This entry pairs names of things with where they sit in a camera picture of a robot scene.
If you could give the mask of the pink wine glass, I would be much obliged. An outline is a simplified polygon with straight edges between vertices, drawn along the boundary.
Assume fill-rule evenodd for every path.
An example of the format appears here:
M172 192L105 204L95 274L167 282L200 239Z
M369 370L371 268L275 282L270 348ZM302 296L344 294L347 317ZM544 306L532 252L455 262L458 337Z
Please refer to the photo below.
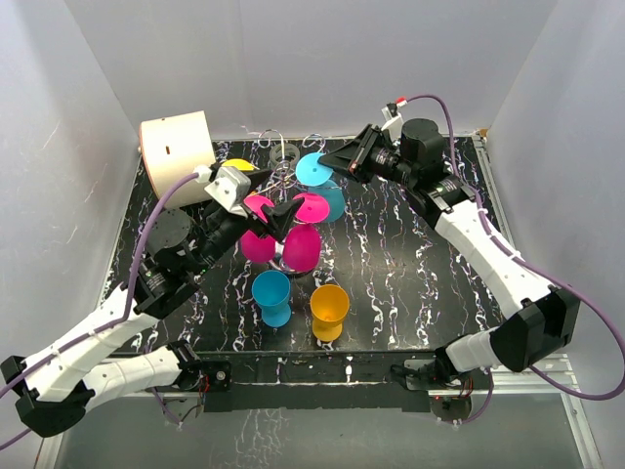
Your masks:
M307 272L316 267L320 257L321 236L315 224L327 218L330 207L324 197L312 192L295 195L294 200L303 200L296 212L296 220L300 224L288 233L282 259L290 270Z
M267 220L262 208L273 207L273 203L265 196L253 193L248 195L244 203L264 222ZM271 236L259 237L252 231L247 231L240 239L240 247L244 257L253 263L267 263L275 255L275 240Z

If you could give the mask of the blue wine glass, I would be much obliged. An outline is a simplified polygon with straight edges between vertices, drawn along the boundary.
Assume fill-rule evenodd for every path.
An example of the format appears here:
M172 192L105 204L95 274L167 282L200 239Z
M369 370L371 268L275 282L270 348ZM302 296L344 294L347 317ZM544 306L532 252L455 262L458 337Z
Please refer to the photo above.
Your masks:
M295 175L298 182L310 192L325 198L329 205L329 214L325 223L339 220L345 213L346 202L341 188L332 180L333 171L319 163L322 152L311 152L297 163Z
M252 296L267 326L279 328L290 321L291 283L284 273L269 270L259 274L252 284Z

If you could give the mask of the orange wine glass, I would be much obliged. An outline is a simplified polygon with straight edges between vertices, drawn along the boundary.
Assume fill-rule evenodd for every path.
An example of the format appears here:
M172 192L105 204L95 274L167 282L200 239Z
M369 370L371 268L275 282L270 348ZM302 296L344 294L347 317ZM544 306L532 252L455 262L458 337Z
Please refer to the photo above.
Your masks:
M257 170L257 167L253 163L242 158L227 159L222 163L222 165L224 167L233 167L242 172L250 172L250 171Z
M313 335L321 342L336 340L350 309L347 292L339 285L324 284L313 292L310 307Z

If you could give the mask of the orange wine glass front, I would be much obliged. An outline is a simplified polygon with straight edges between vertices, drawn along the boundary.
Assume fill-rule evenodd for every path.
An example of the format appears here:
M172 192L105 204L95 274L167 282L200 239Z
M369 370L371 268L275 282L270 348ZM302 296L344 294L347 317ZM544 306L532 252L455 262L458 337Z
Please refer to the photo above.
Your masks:
M350 309L347 292L339 285L324 284L313 292L310 307L313 335L321 342L336 340Z

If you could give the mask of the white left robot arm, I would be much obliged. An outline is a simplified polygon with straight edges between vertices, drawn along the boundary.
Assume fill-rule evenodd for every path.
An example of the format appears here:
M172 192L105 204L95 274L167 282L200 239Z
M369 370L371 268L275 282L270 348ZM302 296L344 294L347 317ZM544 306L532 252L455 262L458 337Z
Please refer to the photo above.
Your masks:
M212 382L218 369L201 359L187 340L132 359L109 362L107 357L180 308L198 290L197 278L247 232L284 239L302 204L292 199L254 209L243 203L242 215L235 215L211 201L201 222L181 209L155 208L141 233L127 282L52 345L2 362L6 388L18 396L15 407L21 423L48 438L111 400L149 388L189 390L201 380Z

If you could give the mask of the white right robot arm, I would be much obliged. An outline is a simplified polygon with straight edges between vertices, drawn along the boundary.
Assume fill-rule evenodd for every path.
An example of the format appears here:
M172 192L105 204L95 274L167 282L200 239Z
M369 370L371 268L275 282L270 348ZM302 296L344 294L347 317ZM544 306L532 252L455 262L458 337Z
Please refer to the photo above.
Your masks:
M446 170L443 150L438 126L414 118L403 123L397 145L389 131L367 125L319 163L362 184L374 177L399 184L411 209L459 251L495 297L505 317L500 325L436 349L434 361L420 369L455 388L477 368L521 372L569 344L580 302L521 265L475 192Z

